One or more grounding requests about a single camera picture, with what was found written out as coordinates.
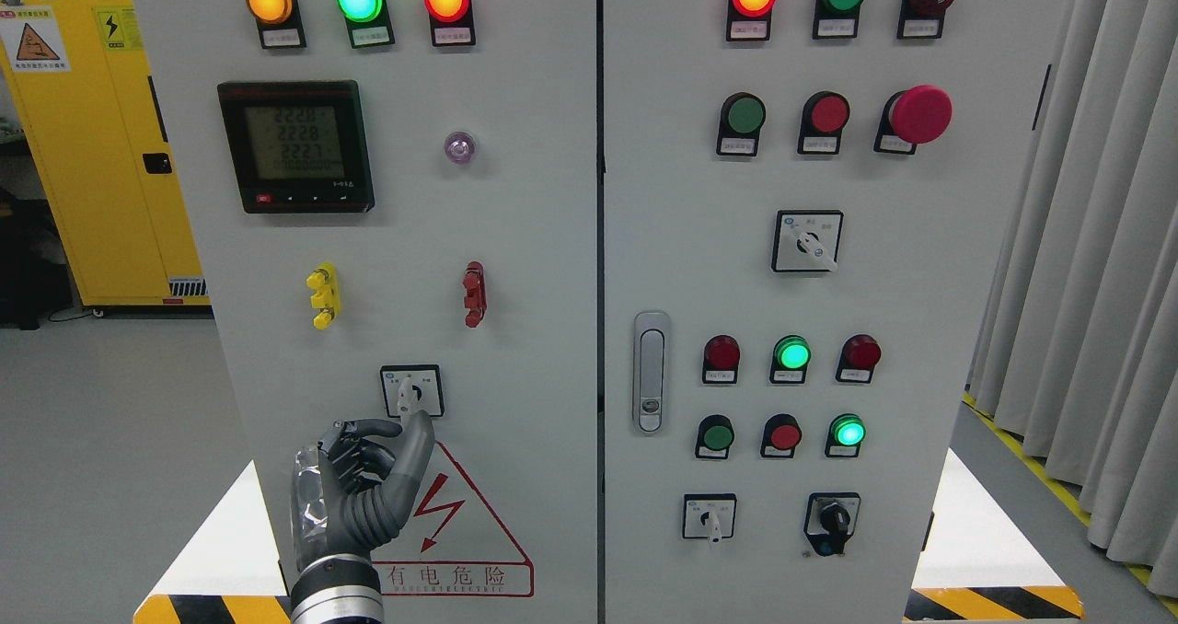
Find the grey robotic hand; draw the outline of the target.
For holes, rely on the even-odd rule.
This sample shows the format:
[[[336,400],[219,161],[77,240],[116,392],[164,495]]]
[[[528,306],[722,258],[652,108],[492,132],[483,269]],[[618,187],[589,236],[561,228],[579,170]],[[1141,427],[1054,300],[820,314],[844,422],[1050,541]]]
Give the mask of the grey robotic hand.
[[[436,445],[434,419],[337,420],[294,453],[291,530],[297,569],[332,555],[368,560],[401,533]]]

